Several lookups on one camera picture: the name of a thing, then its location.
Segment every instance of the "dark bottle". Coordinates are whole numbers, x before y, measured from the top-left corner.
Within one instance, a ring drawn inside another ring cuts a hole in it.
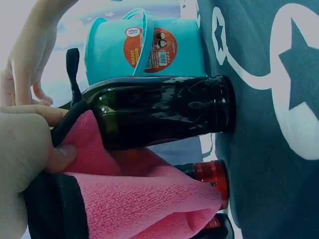
[[[223,160],[187,163],[183,165],[175,165],[175,167],[189,177],[208,183],[216,188],[216,190],[220,192],[223,200],[220,210],[227,208],[229,200],[229,181],[227,168]]]
[[[76,48],[67,52],[67,70],[75,70]],[[73,99],[81,101],[70,77]],[[235,98],[230,80],[216,77],[127,76],[90,86],[82,99],[94,112],[103,144],[125,150],[234,128]]]
[[[191,239],[234,239],[234,230],[226,214],[217,213],[214,218]]]

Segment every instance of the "fingernail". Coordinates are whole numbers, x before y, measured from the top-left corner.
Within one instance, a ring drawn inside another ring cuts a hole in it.
[[[65,144],[57,148],[65,157],[70,161],[74,160],[76,157],[76,148],[71,144]]]

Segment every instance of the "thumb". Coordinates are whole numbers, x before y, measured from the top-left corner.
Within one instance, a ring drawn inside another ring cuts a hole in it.
[[[76,157],[76,148],[66,144],[58,148],[52,148],[50,157],[45,169],[49,173],[59,173],[64,171]]]

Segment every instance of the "dark green glass bottle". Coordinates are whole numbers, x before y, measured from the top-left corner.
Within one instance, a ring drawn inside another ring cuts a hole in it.
[[[106,149],[138,148],[234,128],[235,97],[227,77],[118,77],[90,86],[81,99],[70,72],[77,71],[72,51],[67,53],[67,70],[73,99],[62,108],[83,99],[97,118]]]

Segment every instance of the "cartoon sticker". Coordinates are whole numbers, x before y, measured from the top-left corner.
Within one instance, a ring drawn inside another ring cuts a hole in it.
[[[143,30],[139,27],[130,27],[125,31],[127,36],[124,42],[124,55],[132,67],[136,67],[143,45]],[[167,30],[156,27],[152,50],[144,72],[155,73],[167,68],[177,54],[175,37]]]

